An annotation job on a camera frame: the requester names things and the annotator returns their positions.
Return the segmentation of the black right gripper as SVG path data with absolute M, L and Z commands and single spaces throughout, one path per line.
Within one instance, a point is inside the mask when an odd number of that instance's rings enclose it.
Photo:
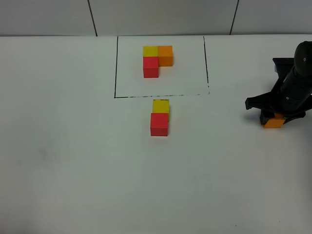
M 286 86 L 272 89 L 270 92 L 249 97 L 245 101 L 246 109 L 257 108 L 261 124 L 286 124 L 292 120 L 304 118 L 312 108 L 311 86 Z

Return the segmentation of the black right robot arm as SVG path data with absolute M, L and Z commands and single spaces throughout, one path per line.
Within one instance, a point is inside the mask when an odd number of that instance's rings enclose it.
M 312 43 L 304 41 L 293 58 L 273 58 L 273 62 L 278 80 L 271 91 L 245 101 L 247 110 L 261 110 L 264 128 L 281 128 L 312 109 Z

